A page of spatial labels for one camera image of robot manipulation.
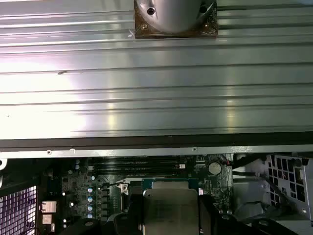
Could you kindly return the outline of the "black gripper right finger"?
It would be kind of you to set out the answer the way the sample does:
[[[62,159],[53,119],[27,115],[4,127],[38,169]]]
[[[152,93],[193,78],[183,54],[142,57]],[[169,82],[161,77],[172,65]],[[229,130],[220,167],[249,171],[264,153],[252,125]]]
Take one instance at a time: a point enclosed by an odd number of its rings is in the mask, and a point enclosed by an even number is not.
[[[251,226],[220,214],[210,195],[199,196],[200,228],[205,235],[294,235],[296,232],[270,219],[253,219]]]

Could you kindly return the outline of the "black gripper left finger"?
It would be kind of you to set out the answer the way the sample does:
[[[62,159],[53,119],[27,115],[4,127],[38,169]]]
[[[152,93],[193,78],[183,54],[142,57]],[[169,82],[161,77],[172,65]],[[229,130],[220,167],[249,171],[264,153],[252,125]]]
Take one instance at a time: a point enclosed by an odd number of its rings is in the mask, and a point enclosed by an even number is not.
[[[131,197],[126,213],[117,213],[109,217],[106,222],[96,219],[80,219],[68,228],[62,235],[142,235],[139,226],[143,224],[143,195]]]

